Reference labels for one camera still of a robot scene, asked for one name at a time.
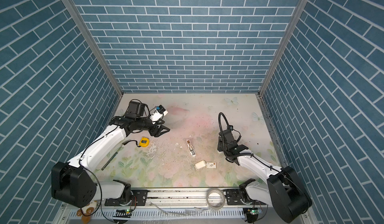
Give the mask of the white staple box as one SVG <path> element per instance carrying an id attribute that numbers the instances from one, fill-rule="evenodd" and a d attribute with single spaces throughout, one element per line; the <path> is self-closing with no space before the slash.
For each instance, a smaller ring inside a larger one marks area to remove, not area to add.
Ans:
<path id="1" fill-rule="evenodd" d="M 200 161 L 195 164 L 195 169 L 200 170 L 207 166 L 207 163 L 205 161 Z"/>

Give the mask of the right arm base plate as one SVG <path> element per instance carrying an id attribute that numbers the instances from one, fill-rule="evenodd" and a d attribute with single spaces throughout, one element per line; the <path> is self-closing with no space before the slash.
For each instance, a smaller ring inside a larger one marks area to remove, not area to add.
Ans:
<path id="1" fill-rule="evenodd" d="M 240 206 L 240 205 L 265 205 L 265 203 L 259 200 L 252 200 L 250 197 L 241 189 L 224 189 L 226 203 L 229 206 Z"/>

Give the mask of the white staple box sleeve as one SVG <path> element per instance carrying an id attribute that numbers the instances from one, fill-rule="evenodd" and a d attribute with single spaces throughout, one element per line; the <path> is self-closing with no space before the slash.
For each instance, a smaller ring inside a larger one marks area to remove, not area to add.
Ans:
<path id="1" fill-rule="evenodd" d="M 206 163 L 206 168 L 207 169 L 216 169 L 217 168 L 217 163 L 216 162 L 207 162 Z"/>

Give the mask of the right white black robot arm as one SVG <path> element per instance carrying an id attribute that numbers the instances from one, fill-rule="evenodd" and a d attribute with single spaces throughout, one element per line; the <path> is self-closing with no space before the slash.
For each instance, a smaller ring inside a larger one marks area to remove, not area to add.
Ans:
<path id="1" fill-rule="evenodd" d="M 248 147 L 238 144 L 231 130 L 219 133 L 218 152 L 223 153 L 228 162 L 248 169 L 263 181 L 260 184 L 255 179 L 249 179 L 237 190 L 227 190 L 227 204 L 264 203 L 273 207 L 286 223 L 291 223 L 312 206 L 313 201 L 293 168 L 278 167 L 258 158 Z"/>

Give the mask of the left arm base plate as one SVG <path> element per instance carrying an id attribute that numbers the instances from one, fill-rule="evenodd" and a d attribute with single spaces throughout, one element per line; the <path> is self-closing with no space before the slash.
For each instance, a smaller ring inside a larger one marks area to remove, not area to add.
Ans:
<path id="1" fill-rule="evenodd" d="M 143 207 L 146 205 L 148 190 L 131 190 L 126 198 L 126 195 L 123 194 L 122 197 L 118 199 L 107 199 L 105 201 L 106 207 L 124 207 L 124 206 L 139 206 Z"/>

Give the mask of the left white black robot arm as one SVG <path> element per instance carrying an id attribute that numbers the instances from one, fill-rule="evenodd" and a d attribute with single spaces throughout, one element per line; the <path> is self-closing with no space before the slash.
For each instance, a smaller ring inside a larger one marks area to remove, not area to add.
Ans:
<path id="1" fill-rule="evenodd" d="M 91 175 L 105 156 L 135 131 L 148 131 L 152 137 L 168 133 L 163 120 L 148 117 L 113 117 L 105 131 L 87 148 L 66 163 L 52 167 L 52 197 L 56 200 L 83 208 L 92 201 L 113 201 L 118 206 L 132 203 L 131 185 L 114 180 L 111 183 L 94 182 Z"/>

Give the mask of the pink stapler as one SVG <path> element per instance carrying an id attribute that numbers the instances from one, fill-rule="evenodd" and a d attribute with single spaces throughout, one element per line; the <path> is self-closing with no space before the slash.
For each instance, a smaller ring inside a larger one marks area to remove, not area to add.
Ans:
<path id="1" fill-rule="evenodd" d="M 190 140 L 186 140 L 186 143 L 187 143 L 187 146 L 188 146 L 190 154 L 192 155 L 192 157 L 195 157 L 196 156 L 196 152 L 194 150 L 192 142 Z"/>

